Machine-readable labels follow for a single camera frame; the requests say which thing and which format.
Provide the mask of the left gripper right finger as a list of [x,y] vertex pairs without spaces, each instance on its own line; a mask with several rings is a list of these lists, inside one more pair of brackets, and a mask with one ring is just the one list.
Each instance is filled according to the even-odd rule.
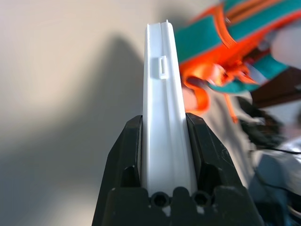
[[206,122],[191,113],[186,114],[186,120],[198,189],[241,187],[230,153]]

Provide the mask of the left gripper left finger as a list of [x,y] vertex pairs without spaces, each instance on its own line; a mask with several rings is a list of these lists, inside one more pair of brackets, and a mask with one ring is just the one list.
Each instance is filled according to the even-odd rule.
[[102,224],[109,191],[113,188],[141,186],[142,119],[138,115],[125,124],[108,154],[93,217],[94,226]]

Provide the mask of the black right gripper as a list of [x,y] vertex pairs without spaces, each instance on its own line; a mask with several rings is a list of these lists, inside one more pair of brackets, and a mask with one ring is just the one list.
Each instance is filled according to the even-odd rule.
[[285,137],[282,134],[282,123],[270,116],[255,104],[251,104],[243,97],[237,97],[241,109],[252,119],[257,121],[246,121],[239,119],[242,130],[247,134],[251,143],[256,147],[263,149],[276,148],[284,142]]

